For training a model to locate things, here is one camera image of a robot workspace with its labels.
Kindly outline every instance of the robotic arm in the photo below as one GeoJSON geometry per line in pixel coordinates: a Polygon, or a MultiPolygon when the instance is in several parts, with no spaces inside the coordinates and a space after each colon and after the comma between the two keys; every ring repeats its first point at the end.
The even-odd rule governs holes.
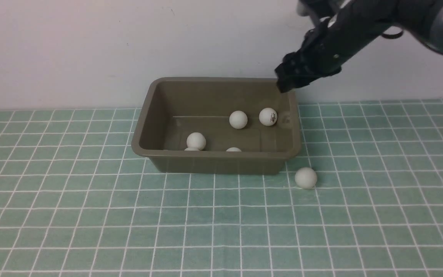
{"type": "Polygon", "coordinates": [[[391,26],[409,31],[428,49],[443,55],[443,0],[299,0],[297,12],[315,28],[297,52],[275,69],[285,93],[341,72],[341,65],[391,26]]]}

